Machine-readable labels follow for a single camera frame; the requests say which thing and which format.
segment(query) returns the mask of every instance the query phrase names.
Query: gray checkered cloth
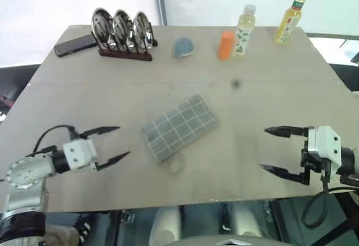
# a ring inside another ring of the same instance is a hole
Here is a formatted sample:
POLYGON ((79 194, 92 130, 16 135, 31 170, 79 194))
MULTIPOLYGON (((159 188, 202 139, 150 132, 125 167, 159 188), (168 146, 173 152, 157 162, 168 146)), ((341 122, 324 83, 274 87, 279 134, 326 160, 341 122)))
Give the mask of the gray checkered cloth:
POLYGON ((146 144, 158 162, 173 156, 190 142, 214 128, 216 120, 200 95, 141 127, 146 144))

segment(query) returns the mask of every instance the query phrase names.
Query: white wall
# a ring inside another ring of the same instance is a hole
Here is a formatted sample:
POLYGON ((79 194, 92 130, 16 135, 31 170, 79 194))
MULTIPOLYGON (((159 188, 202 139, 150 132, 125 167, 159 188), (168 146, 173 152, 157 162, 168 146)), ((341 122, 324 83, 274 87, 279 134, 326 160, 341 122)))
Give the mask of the white wall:
MULTIPOLYGON (((278 26, 293 0, 164 0, 169 25, 236 25, 244 5, 259 26, 278 26)), ((359 35, 359 0, 307 0, 299 24, 308 33, 359 35)))
POLYGON ((39 64, 70 24, 90 24, 93 11, 144 11, 159 24, 156 0, 0 0, 0 67, 39 64))

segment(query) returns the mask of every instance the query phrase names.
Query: wooden table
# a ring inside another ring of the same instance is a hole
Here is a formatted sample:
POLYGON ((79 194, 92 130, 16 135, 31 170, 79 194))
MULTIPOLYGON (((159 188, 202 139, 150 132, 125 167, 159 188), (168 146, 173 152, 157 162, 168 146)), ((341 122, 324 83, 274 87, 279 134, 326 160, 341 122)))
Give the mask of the wooden table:
MULTIPOLYGON (((159 46, 153 61, 101 57, 96 48, 63 58, 49 53, 0 127, 0 176, 32 151, 41 133, 56 124, 79 131, 98 126, 120 130, 93 140, 100 160, 130 150, 115 166, 93 173, 66 173, 47 181, 50 211, 94 211, 230 200, 304 196, 321 191, 319 174, 305 186, 277 178, 259 167, 272 164, 301 171, 304 139, 279 138, 270 126, 330 125, 342 145, 359 141, 357 98, 297 29, 288 45, 272 41, 273 28, 256 27, 247 54, 217 59, 220 32, 232 27, 154 27, 159 46), (171 56, 176 37, 195 45, 188 58, 171 56), (240 87, 233 81, 239 80, 240 87), (156 163, 140 126, 194 94, 200 94, 218 127, 180 152, 177 175, 156 163)), ((90 31, 71 26, 59 42, 90 31)), ((56 131, 43 146, 67 141, 56 131)), ((339 185, 339 178, 330 187, 339 185)), ((0 185, 3 205, 6 184, 0 185)))

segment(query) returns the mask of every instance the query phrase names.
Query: plastic bottle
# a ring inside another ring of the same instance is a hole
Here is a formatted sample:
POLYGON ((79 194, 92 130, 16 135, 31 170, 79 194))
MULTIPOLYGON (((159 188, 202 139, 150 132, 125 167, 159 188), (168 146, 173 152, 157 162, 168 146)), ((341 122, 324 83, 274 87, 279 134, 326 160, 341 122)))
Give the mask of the plastic bottle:
POLYGON ((237 25, 236 40, 234 41, 234 55, 244 55, 248 47, 249 38, 256 22, 254 13, 256 6, 252 4, 245 5, 243 15, 240 16, 237 25))
POLYGON ((274 41, 279 44, 286 44, 293 30, 302 17, 302 7, 305 0, 294 0, 292 7, 287 9, 282 22, 278 28, 274 41))

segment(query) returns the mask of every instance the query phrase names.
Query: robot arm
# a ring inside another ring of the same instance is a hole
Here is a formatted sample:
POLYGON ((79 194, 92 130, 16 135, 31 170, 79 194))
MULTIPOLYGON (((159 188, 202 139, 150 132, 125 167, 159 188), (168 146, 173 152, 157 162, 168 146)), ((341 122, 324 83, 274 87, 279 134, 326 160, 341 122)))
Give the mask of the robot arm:
POLYGON ((72 135, 62 150, 50 146, 13 163, 6 174, 10 192, 0 223, 0 245, 42 245, 45 234, 45 213, 49 193, 45 182, 48 177, 69 170, 89 167, 92 171, 107 168, 130 152, 113 157, 99 165, 90 134, 102 134, 118 127, 96 128, 83 134, 72 135))
POLYGON ((310 171, 321 173, 323 182, 340 175, 340 182, 359 187, 359 149, 342 147, 340 136, 330 126, 314 127, 270 127, 265 132, 279 137, 289 138, 292 134, 307 137, 301 150, 301 167, 304 172, 290 173, 287 169, 276 166, 262 167, 283 179, 292 180, 305 185, 310 183, 310 171))

